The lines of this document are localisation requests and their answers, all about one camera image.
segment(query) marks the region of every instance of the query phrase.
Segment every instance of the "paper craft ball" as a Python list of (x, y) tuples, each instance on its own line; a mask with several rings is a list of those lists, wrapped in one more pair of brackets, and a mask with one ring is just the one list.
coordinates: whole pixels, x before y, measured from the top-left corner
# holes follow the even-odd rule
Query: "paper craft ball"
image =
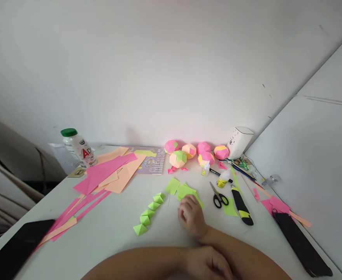
[(229, 150), (224, 145), (218, 145), (214, 149), (214, 154), (217, 159), (225, 159), (229, 155)]
[(170, 164), (173, 167), (180, 168), (186, 163), (186, 154), (183, 151), (174, 151), (170, 155)]
[(174, 151), (178, 151), (180, 149), (179, 143), (176, 142), (176, 140), (169, 140), (164, 145), (164, 150), (168, 154), (172, 154)]
[(197, 154), (197, 149), (192, 144), (186, 144), (181, 149), (185, 154), (187, 159), (192, 159)]
[(200, 142), (197, 145), (197, 154), (201, 154), (202, 152), (210, 152), (210, 151), (211, 151), (211, 147), (206, 142)]
[(198, 163), (201, 167), (204, 167), (206, 163), (210, 161), (210, 166), (212, 166), (215, 163), (214, 156), (210, 152), (202, 152), (198, 156)]

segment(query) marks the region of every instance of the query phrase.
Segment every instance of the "glue bottle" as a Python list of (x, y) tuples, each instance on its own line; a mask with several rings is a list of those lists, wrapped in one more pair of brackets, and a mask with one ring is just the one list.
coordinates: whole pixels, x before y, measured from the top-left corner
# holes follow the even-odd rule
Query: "glue bottle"
[(209, 174), (210, 171), (210, 161), (208, 161), (208, 163), (206, 163), (203, 167), (202, 167), (202, 177), (207, 177), (207, 175)]
[(229, 181), (230, 178), (230, 170), (225, 170), (222, 174), (220, 174), (219, 179), (216, 184), (219, 188), (223, 188), (225, 184)]
[(97, 164), (91, 147), (76, 129), (66, 128), (61, 130), (61, 134), (67, 150), (78, 160), (81, 167), (88, 168)]

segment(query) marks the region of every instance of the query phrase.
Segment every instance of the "black phone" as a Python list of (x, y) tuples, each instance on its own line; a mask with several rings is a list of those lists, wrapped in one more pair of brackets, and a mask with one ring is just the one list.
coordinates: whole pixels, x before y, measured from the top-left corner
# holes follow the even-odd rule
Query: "black phone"
[(279, 225), (304, 269), (311, 277), (333, 276), (333, 272), (320, 257), (289, 214), (272, 211), (273, 218)]
[(0, 279), (12, 280), (55, 220), (24, 224), (0, 250)]

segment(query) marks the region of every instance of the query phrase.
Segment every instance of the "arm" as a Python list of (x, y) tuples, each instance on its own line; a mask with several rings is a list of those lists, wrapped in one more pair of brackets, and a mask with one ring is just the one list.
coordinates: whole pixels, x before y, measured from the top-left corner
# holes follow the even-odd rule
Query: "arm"
[(210, 245), (228, 261), (239, 279), (290, 280), (290, 277), (269, 257), (254, 247), (206, 225), (202, 209), (194, 196), (181, 200), (179, 221), (200, 243)]
[(113, 255), (89, 271), (81, 280), (165, 279), (175, 274), (194, 279), (233, 278), (224, 257), (212, 247), (142, 247)]

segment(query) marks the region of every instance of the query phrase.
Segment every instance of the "human hand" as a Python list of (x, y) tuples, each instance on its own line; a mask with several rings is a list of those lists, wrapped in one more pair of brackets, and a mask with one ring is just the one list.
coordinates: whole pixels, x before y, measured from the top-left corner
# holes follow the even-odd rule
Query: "human hand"
[(185, 196), (177, 209), (180, 224), (189, 235), (197, 240), (201, 240), (209, 229), (200, 204), (194, 195)]
[(233, 279), (228, 262), (211, 246), (188, 248), (184, 269), (196, 280)]

